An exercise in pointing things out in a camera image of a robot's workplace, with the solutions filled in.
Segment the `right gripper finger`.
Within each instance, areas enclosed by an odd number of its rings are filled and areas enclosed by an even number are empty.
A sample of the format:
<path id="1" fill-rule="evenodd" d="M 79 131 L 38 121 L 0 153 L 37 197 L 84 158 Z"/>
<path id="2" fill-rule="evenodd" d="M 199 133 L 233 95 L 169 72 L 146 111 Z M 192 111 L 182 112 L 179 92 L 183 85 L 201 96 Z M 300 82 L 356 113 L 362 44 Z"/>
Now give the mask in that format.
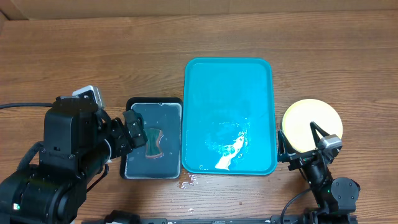
<path id="1" fill-rule="evenodd" d="M 284 132 L 278 130 L 278 156 L 279 162 L 289 162 L 296 156 L 296 150 L 292 147 Z"/>
<path id="2" fill-rule="evenodd" d="M 310 122 L 310 129 L 316 149 L 324 150 L 326 148 L 326 140 L 328 140 L 330 135 L 321 127 L 319 127 L 314 121 Z"/>

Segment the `yellow-green plate top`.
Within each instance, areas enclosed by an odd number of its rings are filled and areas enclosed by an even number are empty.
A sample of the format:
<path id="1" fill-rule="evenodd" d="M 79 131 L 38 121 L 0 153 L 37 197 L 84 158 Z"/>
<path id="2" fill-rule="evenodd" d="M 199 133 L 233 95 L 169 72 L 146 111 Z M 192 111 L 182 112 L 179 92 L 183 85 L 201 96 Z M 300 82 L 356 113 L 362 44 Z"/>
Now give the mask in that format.
<path id="1" fill-rule="evenodd" d="M 298 152 L 316 148 L 310 123 L 315 122 L 328 135 L 343 136 L 343 123 L 336 110 L 321 100 L 304 99 L 292 104 L 285 112 L 281 128 L 290 145 Z"/>

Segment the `green and brown sponge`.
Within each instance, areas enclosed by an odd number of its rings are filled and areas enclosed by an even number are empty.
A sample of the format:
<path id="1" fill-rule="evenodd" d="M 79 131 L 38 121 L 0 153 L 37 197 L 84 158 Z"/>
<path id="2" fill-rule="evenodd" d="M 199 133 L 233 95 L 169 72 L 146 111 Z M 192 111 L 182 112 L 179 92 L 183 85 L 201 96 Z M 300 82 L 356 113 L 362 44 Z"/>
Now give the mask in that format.
<path id="1" fill-rule="evenodd" d="M 147 136 L 146 159 L 157 159 L 164 155 L 160 142 L 163 138 L 163 132 L 160 129 L 148 128 L 145 130 Z"/>

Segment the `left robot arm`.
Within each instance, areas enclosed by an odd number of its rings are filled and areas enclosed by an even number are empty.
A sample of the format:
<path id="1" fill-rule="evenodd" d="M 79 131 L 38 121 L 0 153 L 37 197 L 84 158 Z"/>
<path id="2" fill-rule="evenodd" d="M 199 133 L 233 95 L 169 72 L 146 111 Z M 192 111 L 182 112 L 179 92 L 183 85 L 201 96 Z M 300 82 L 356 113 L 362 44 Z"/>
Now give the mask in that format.
<path id="1" fill-rule="evenodd" d="M 147 141 L 142 116 L 123 115 L 103 123 L 103 110 L 48 110 L 44 141 L 1 182 L 1 223 L 72 223 L 98 183 L 94 177 L 107 176 L 108 161 Z"/>

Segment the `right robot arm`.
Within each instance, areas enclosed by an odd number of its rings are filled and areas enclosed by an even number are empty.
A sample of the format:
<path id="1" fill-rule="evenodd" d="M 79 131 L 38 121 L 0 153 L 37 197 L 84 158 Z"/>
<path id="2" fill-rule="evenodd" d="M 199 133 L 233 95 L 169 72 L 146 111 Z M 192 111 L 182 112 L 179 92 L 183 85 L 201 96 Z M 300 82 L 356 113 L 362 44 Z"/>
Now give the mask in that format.
<path id="1" fill-rule="evenodd" d="M 309 188 L 292 198 L 281 214 L 272 218 L 274 223 L 357 223 L 352 213 L 356 210 L 360 185 L 347 177 L 334 179 L 328 169 L 340 152 L 343 143 L 335 134 L 328 134 L 315 122 L 310 123 L 315 148 L 298 152 L 283 131 L 278 130 L 279 162 L 289 164 L 290 171 L 299 170 Z M 311 192 L 318 205 L 306 208 L 301 215 L 286 217 L 288 207 L 306 193 Z"/>

